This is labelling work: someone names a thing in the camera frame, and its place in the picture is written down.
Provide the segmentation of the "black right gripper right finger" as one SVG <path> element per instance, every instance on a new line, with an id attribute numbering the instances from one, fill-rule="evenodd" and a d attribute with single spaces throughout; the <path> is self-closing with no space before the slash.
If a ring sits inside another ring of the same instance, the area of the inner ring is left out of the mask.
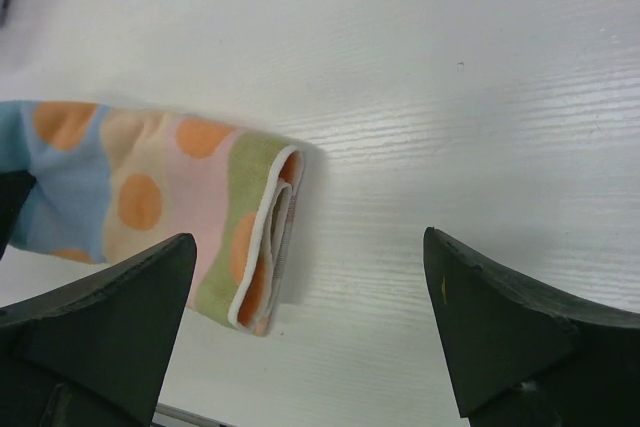
<path id="1" fill-rule="evenodd" d="M 542 283 L 433 227 L 423 265 L 470 425 L 638 425 L 638 314 Z"/>

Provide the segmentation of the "orange patterned towel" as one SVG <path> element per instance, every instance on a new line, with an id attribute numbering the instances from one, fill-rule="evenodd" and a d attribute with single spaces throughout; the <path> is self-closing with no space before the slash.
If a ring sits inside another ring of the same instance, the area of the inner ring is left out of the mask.
<path id="1" fill-rule="evenodd" d="M 304 162 L 282 138 L 170 111 L 1 105 L 1 169 L 35 180 L 13 247 L 115 264 L 189 233 L 188 307 L 256 336 L 279 292 Z"/>

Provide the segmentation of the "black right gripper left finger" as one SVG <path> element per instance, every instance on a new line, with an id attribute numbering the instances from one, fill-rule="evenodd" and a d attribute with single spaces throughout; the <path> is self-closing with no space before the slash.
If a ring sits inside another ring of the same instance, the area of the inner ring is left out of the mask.
<path id="1" fill-rule="evenodd" d="M 2 307 L 2 425 L 150 425 L 195 261 L 179 234 Z"/>

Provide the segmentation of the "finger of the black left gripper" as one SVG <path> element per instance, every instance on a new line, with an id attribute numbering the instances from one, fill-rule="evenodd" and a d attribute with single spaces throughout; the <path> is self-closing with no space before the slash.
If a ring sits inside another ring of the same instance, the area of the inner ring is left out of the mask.
<path id="1" fill-rule="evenodd" d="M 27 171 L 2 173 L 0 180 L 0 258 L 3 257 L 35 178 Z"/>

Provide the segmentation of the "aluminium mounting rail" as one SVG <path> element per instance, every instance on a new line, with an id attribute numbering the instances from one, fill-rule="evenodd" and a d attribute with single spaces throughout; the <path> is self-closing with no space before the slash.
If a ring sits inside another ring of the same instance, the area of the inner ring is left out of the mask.
<path id="1" fill-rule="evenodd" d="M 156 406 L 153 427 L 232 427 L 208 417 L 159 403 Z"/>

